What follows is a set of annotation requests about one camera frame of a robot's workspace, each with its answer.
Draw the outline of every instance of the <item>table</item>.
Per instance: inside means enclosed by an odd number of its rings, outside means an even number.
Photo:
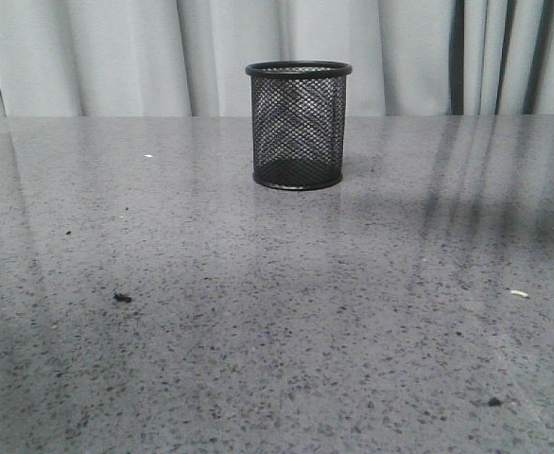
[[[554,116],[345,135],[0,118],[0,452],[554,453]]]

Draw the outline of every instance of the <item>small particle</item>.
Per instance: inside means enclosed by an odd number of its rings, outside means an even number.
[[[126,293],[115,293],[113,295],[113,298],[115,301],[121,301],[121,302],[124,302],[124,303],[131,303],[132,302],[132,297],[127,295]]]
[[[489,405],[490,407],[500,407],[502,405],[502,401],[497,397],[492,397],[491,399],[489,399],[487,405]]]
[[[521,298],[528,298],[529,295],[521,290],[511,290],[511,295],[520,296]]]

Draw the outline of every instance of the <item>granite countertop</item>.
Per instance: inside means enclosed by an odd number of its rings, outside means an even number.
[[[0,453],[554,453],[554,116],[251,172],[247,118],[0,118]]]

